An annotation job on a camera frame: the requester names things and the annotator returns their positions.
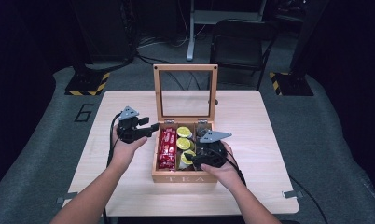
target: forearm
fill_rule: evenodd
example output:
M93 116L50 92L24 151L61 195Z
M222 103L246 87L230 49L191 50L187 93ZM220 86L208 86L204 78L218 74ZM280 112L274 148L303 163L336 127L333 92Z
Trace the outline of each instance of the forearm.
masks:
M51 223L98 223L125 169L109 166L69 202Z
M243 183L237 183L229 190L240 208L245 223L280 223Z

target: wooden box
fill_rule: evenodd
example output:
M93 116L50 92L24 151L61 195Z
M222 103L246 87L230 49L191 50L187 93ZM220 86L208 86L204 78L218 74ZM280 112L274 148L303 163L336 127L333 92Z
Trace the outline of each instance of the wooden box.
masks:
M164 129L188 127L192 132L192 142L195 142L197 129L214 130L215 95L217 83L216 64L154 64L154 78L157 101L158 120L160 123L156 136L155 153L153 157L152 177L155 183L215 183L214 176L204 171L180 170L179 162L181 150L178 149L174 160L174 169L160 169L160 148ZM177 78L194 78L197 81L208 80L205 90L173 90Z

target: stand base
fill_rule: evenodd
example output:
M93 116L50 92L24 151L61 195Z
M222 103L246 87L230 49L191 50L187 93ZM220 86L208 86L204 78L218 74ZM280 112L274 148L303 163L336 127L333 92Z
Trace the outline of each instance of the stand base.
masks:
M270 77L277 95L313 96L304 77L294 77L287 73L270 73Z
M87 70L84 74L75 72L65 95L99 95L105 87L109 73Z

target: gray carpet floor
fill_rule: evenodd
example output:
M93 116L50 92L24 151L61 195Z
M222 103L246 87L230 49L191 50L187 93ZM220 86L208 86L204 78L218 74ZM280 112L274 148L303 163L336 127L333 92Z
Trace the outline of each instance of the gray carpet floor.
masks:
M375 192L365 172L354 162L342 138L338 116L321 85L306 76L314 96L275 94L269 72L289 71L296 42L293 35L279 36L260 89L287 171L311 193L328 223L375 224ZM171 63L208 63L209 36L199 38L195 47L193 62L186 61L188 43L180 47L170 44L147 45L138 51L141 55ZM110 65L114 64L97 63L91 67ZM54 74L57 87L52 101L30 141L0 183L0 223L49 223L61 209L55 200L69 189L104 95L64 95L73 74L72 68ZM180 81L187 85L188 80ZM228 84L219 84L218 88L253 89ZM111 90L154 90L151 65L136 58L131 64L112 72L104 88L104 91ZM124 108L123 102L118 104L120 110ZM85 110L91 111L88 121L74 122L83 105L86 105ZM294 181L292 184L295 190L304 195L299 199L300 209L294 215L277 217L300 223L325 223L313 199ZM156 223L165 220L167 223L220 223L215 217L120 219L121 223ZM221 220L222 223L234 223L240 219Z

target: left arm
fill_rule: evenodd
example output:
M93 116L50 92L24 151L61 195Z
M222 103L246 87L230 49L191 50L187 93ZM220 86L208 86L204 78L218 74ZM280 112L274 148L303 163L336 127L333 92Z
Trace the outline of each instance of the left arm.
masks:
M116 130L113 139L117 139ZM131 144L118 140L109 166L71 200L50 223L98 223L118 181L129 167L135 150L146 140L147 138L143 137Z

